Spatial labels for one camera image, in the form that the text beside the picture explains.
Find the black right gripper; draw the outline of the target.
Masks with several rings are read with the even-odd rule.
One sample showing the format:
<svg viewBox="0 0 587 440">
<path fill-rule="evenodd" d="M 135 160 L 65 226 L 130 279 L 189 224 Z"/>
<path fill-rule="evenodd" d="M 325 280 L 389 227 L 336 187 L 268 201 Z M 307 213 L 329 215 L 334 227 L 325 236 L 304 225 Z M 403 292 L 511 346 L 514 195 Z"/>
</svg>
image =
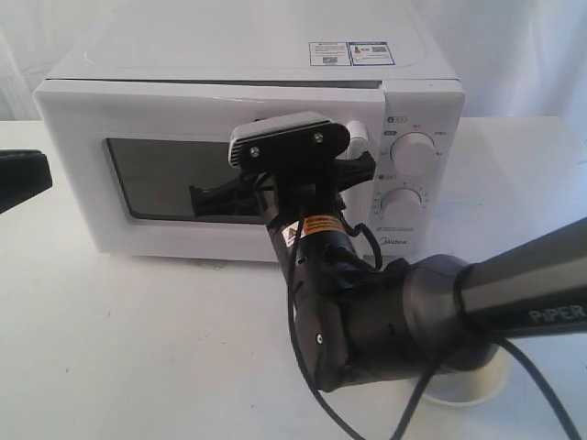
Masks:
<svg viewBox="0 0 587 440">
<path fill-rule="evenodd" d="M 336 186 L 276 182 L 255 195 L 255 176 L 213 188 L 191 185 L 194 220 L 245 225 L 263 220 L 289 289 L 358 289 L 362 262 L 343 226 L 338 191 L 371 181 L 376 161 L 364 151 L 334 164 Z"/>
</svg>

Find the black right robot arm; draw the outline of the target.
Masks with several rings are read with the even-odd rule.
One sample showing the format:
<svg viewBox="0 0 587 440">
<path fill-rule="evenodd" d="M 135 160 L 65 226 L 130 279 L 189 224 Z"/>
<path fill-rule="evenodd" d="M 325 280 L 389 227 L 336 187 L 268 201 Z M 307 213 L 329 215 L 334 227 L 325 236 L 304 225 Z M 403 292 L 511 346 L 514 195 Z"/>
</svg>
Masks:
<svg viewBox="0 0 587 440">
<path fill-rule="evenodd" d="M 363 260 L 341 192 L 375 172 L 369 153 L 317 164 L 273 161 L 211 189 L 194 215 L 253 210 L 287 285 L 293 352 L 308 387 L 343 387 L 487 365 L 497 338 L 586 329 L 586 223 L 579 220 L 480 263 L 435 255 Z"/>
</svg>

